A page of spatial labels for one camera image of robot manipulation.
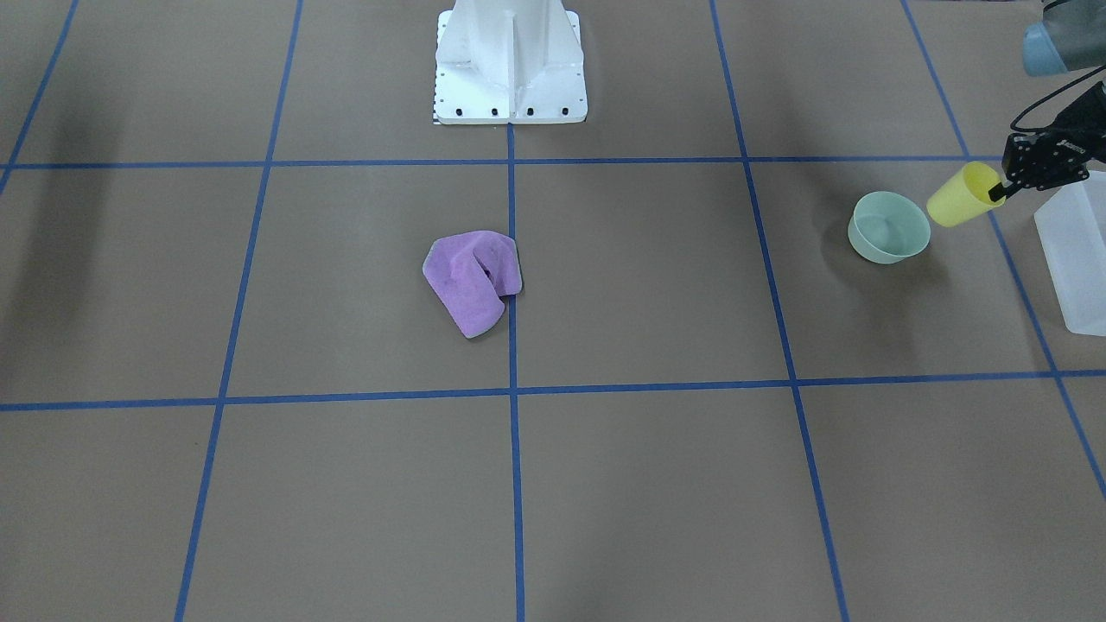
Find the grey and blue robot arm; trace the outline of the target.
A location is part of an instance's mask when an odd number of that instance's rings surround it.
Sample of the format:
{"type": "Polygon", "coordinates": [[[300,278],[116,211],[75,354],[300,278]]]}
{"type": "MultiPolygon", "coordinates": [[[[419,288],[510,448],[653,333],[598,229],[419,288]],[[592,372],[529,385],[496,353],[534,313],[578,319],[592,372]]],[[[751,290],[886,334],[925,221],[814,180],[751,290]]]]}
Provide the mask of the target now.
{"type": "Polygon", "coordinates": [[[1039,22],[1027,27],[1022,62],[1030,76],[1083,71],[1083,75],[1031,103],[1011,122],[1002,157],[1002,180],[988,199],[1003,203],[1023,189],[1047,190],[1086,182],[1089,162],[1103,162],[1105,149],[1105,3],[1046,1],[1039,22]],[[1023,120],[1051,99],[1091,83],[1046,125],[1030,127],[1023,120]]]}

